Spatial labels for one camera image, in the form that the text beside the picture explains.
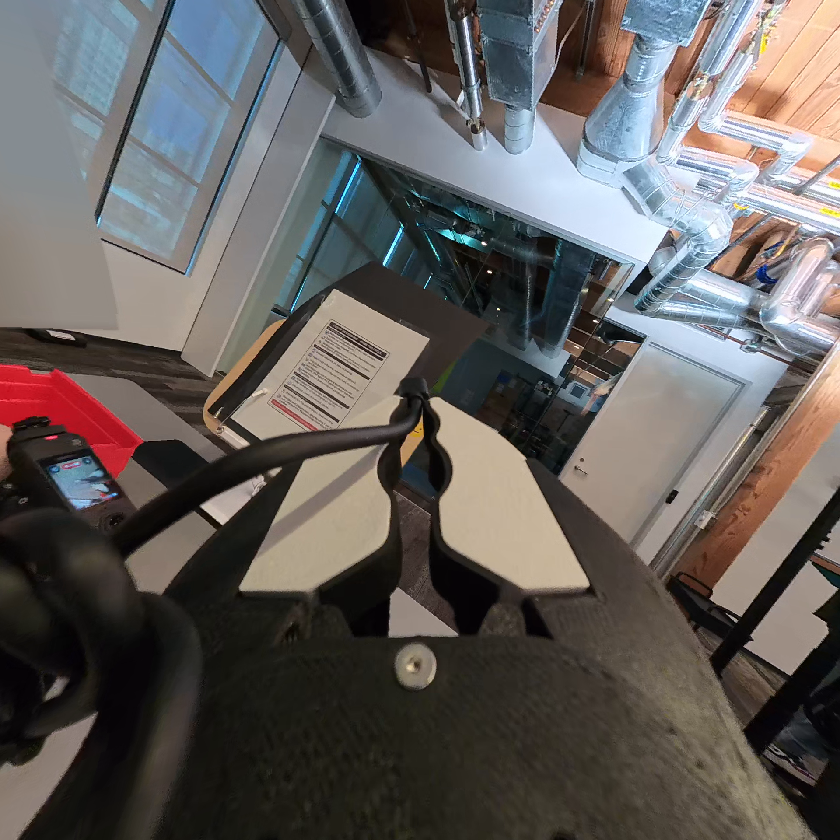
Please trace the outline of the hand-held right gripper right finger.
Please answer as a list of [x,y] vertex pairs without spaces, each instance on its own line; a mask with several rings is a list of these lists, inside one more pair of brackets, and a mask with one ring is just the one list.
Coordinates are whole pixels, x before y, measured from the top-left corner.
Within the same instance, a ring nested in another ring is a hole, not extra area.
[[582,595],[590,580],[528,460],[504,437],[439,397],[423,407],[429,573],[458,632],[478,634],[491,609]]

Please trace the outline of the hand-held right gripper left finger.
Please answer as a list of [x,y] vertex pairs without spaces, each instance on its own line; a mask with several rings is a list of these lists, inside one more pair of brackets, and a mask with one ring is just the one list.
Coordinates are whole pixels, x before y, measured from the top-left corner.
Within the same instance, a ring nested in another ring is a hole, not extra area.
[[392,437],[302,463],[239,585],[242,596],[334,606],[355,634],[387,634],[403,567],[394,488],[420,413],[418,400],[388,396],[345,431],[365,437],[388,427]]

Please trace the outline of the red plastic bin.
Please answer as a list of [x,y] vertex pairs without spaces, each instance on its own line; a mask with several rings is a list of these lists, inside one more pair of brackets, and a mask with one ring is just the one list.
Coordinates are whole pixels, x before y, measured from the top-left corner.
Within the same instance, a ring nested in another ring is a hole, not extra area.
[[1,424],[11,428],[29,417],[48,417],[52,424],[82,436],[115,478],[143,442],[68,375],[2,364]]

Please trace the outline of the wooden sign stand with document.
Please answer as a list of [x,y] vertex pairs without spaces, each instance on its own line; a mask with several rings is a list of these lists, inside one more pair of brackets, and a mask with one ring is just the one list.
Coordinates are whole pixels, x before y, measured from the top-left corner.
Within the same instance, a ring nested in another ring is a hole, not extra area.
[[227,489],[280,466],[267,440],[362,423],[403,380],[433,385],[488,329],[487,321],[373,262],[264,332],[206,407],[207,421],[245,447],[213,465]]

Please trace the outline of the white door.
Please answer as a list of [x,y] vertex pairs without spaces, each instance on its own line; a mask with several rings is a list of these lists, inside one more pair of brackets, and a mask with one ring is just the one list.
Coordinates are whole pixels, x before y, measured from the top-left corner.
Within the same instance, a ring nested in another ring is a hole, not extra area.
[[560,480],[632,548],[748,383],[647,340]]

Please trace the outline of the cluster of silver insulated pipes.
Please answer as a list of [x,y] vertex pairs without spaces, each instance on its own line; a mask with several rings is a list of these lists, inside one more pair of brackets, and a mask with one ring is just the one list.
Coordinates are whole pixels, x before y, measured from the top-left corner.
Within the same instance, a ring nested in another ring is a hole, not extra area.
[[[838,158],[804,175],[797,165],[815,137],[732,110],[787,2],[724,2],[654,153],[624,170],[641,211],[674,235],[648,267],[641,314],[697,326],[752,330],[783,352],[823,357],[838,326],[823,314],[838,283]],[[788,223],[804,239],[766,265],[768,279],[739,282],[709,267],[732,247],[739,217]]]

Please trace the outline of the thin silver ceiling pipe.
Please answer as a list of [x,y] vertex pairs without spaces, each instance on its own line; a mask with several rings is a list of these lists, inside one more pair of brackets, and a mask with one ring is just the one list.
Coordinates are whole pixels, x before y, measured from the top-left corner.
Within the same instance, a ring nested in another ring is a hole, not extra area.
[[482,105],[474,15],[467,2],[445,1],[444,5],[449,42],[460,84],[456,107],[465,119],[474,149],[483,151],[487,147],[487,128]]

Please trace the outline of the glass partition wall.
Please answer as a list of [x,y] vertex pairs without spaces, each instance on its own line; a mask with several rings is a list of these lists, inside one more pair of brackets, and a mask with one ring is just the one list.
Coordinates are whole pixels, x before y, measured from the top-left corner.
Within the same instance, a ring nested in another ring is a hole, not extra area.
[[625,265],[381,162],[324,143],[268,323],[376,263],[480,318],[434,392],[555,476],[644,338],[604,319]]

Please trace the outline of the wooden post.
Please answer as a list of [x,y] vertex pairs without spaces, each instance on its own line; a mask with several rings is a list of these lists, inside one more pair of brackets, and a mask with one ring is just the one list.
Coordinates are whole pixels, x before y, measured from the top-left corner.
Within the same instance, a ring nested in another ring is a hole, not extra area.
[[839,422],[839,342],[781,418],[777,432],[759,447],[750,472],[669,573],[686,573],[714,587],[768,519]]

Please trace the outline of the black desk frame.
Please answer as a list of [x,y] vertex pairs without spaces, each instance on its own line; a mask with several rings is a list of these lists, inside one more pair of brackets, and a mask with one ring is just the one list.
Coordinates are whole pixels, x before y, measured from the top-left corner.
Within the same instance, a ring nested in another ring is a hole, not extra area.
[[[771,575],[748,608],[710,655],[710,666],[719,676],[745,646],[753,631],[780,600],[795,577],[827,541],[839,519],[836,490],[793,549]],[[789,724],[796,711],[810,698],[838,661],[838,618],[827,623],[823,641],[811,651],[786,683],[759,709],[743,731],[757,754],[762,754]]]

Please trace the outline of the large wall window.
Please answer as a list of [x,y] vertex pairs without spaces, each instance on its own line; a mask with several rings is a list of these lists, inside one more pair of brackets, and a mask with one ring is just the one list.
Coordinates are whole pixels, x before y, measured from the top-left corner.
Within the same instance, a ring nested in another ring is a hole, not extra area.
[[285,41],[273,2],[33,2],[102,239],[193,267]]

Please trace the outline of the wide conical metal duct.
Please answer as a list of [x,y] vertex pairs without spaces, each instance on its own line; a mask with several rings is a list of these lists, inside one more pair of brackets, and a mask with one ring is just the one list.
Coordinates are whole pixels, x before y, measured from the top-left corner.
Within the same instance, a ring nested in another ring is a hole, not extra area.
[[622,75],[587,117],[576,158],[584,177],[619,187],[664,134],[665,75],[694,38],[708,1],[629,1],[622,30],[633,36]]

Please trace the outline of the rectangular metal air duct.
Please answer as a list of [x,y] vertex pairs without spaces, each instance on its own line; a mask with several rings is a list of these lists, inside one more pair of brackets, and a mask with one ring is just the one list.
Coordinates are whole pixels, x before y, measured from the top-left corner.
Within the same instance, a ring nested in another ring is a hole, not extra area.
[[478,1],[482,56],[490,98],[536,108],[558,63],[562,1]]

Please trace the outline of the spiral metal air duct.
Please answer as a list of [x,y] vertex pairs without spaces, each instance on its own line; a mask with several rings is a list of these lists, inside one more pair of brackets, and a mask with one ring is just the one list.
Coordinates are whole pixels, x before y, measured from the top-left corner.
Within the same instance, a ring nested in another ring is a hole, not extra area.
[[370,117],[382,90],[344,1],[291,1],[336,87],[339,104],[353,117]]

